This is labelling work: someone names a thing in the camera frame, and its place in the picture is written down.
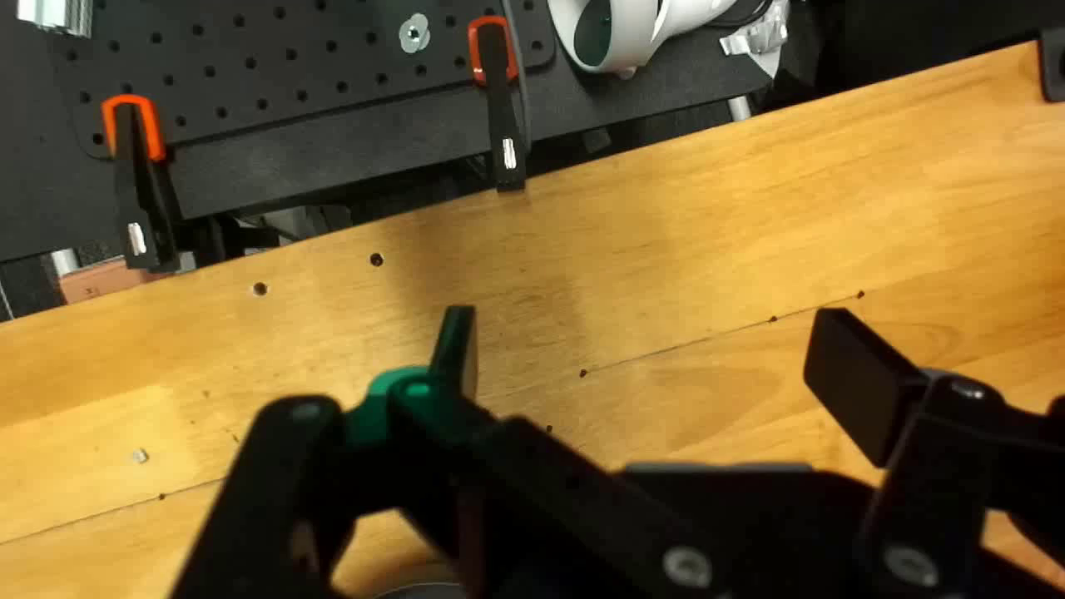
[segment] pegboard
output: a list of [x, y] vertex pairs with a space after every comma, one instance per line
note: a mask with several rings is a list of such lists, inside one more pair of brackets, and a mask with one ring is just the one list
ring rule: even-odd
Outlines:
[[[545, 0], [512, 0], [526, 69], [552, 62]], [[401, 25], [423, 12], [431, 46]], [[471, 83], [465, 22], [499, 0], [97, 0], [95, 38], [53, 35], [77, 137], [108, 155], [100, 103], [147, 92], [166, 144]]]

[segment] orange clamp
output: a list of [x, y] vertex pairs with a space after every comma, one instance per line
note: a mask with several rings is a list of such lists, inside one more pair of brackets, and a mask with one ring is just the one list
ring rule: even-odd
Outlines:
[[140, 92], [117, 92], [105, 103], [105, 140], [108, 140], [108, 148], [111, 152], [119, 152], [119, 144], [117, 144], [117, 109], [119, 105], [134, 105], [138, 115], [140, 115], [140, 130], [144, 130], [144, 148], [147, 148], [147, 160], [150, 162], [162, 162], [166, 160], [166, 144], [162, 144], [162, 126], [161, 126], [161, 112], [158, 112], [158, 103], [140, 96]]
[[476, 15], [476, 20], [471, 20], [471, 25], [465, 25], [465, 46], [471, 46], [471, 72], [473, 72], [473, 79], [476, 79], [480, 86], [489, 79], [489, 76], [485, 76], [484, 52], [480, 52], [480, 34], [484, 34], [485, 25], [499, 25], [503, 46], [506, 46], [506, 79], [521, 79], [521, 61], [516, 61], [516, 52], [512, 52], [511, 22], [506, 22], [499, 12]]

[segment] wooden board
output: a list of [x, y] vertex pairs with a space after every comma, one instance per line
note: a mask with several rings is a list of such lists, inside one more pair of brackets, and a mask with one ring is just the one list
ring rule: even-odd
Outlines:
[[[877, 478], [801, 388], [811, 308], [1043, 409], [1065, 388], [1061, 162], [1065, 109], [1014, 46], [8, 321], [0, 595], [162, 595], [254, 412], [352, 407], [426, 360], [448, 301], [484, 311], [484, 402], [605, 465]], [[1002, 520], [989, 538], [1065, 583]], [[361, 546], [344, 589], [426, 563], [390, 520]]]

